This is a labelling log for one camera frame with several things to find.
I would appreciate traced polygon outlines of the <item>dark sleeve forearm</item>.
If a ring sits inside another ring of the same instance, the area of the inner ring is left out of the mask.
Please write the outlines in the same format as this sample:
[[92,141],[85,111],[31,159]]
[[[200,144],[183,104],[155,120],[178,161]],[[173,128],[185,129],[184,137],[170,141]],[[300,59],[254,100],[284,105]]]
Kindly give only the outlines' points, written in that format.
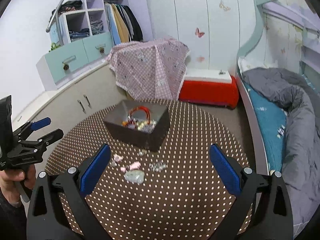
[[1,239],[27,239],[27,217],[21,201],[10,204],[1,192]]

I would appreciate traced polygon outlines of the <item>person's left hand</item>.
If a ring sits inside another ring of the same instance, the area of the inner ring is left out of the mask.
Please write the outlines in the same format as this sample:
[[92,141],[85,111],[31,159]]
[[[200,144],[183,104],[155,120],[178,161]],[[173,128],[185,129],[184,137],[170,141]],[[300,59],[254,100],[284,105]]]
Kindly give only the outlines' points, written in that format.
[[30,165],[28,172],[23,170],[4,170],[1,171],[1,192],[4,198],[14,207],[21,206],[20,192],[16,183],[24,181],[28,189],[33,189],[36,181],[35,165]]

